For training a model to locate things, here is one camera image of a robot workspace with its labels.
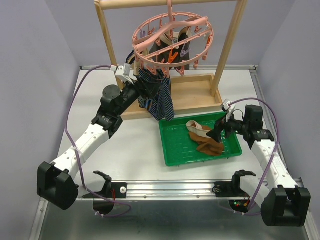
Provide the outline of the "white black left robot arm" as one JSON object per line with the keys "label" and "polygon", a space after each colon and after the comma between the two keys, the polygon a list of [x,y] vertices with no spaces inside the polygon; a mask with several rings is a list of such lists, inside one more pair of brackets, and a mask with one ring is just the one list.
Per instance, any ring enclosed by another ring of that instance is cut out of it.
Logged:
{"label": "white black left robot arm", "polygon": [[43,162],[37,169],[37,194],[56,207],[67,210],[76,201],[79,187],[76,175],[91,155],[106,143],[123,123],[122,114],[139,98],[154,98],[161,85],[138,78],[124,89],[108,85],[102,91],[100,107],[88,128],[71,147],[52,162]]}

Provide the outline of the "cream navy-trim underwear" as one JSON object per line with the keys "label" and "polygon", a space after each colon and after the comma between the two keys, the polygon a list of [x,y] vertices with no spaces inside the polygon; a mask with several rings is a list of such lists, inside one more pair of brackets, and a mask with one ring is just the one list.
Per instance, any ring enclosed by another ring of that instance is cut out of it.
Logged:
{"label": "cream navy-trim underwear", "polygon": [[126,57],[125,63],[130,65],[134,76],[141,76],[141,62],[136,60],[134,50]]}

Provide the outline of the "pink round clip hanger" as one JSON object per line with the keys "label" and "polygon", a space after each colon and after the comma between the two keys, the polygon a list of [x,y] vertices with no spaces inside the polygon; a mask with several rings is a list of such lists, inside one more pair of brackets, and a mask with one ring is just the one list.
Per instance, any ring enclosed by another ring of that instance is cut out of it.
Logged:
{"label": "pink round clip hanger", "polygon": [[191,63],[207,59],[214,40],[208,17],[174,12],[172,1],[166,3],[166,13],[146,20],[133,33],[128,64],[135,72],[143,69],[156,75],[160,70],[168,77],[175,69],[183,76]]}

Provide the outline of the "blue striped underwear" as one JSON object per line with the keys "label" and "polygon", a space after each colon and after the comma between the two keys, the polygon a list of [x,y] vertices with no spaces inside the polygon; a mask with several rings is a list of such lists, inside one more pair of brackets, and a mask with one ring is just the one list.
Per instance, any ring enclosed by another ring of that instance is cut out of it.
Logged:
{"label": "blue striped underwear", "polygon": [[174,104],[171,93],[171,78],[167,77],[162,70],[157,69],[157,74],[140,68],[138,76],[151,83],[160,83],[160,88],[153,98],[138,99],[139,107],[146,109],[157,121],[166,119],[171,121],[175,117]]}

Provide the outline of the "brown underwear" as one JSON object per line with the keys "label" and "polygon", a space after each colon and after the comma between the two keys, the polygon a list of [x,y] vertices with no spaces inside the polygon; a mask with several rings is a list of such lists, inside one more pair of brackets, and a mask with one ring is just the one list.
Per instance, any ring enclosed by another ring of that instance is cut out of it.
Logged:
{"label": "brown underwear", "polygon": [[198,144],[196,148],[198,152],[213,157],[222,155],[225,147],[222,143],[216,142],[207,136],[207,133],[212,130],[209,126],[190,120],[186,123],[186,128],[190,139]]}

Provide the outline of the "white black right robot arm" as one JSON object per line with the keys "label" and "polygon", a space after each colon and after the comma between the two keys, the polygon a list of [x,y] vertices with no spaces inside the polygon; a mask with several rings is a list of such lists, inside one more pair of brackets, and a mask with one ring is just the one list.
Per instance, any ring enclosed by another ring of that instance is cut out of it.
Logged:
{"label": "white black right robot arm", "polygon": [[231,181],[216,181],[213,192],[218,198],[248,195],[250,199],[247,204],[236,203],[232,209],[246,214],[252,204],[256,204],[268,227],[304,226],[311,194],[307,188],[298,186],[278,155],[278,144],[274,136],[263,128],[262,107],[247,105],[241,120],[235,119],[235,108],[231,101],[223,103],[221,109],[224,116],[215,122],[207,136],[219,143],[222,142],[222,133],[225,137],[231,134],[243,136],[263,170],[263,175],[258,178],[252,171],[236,171]]}

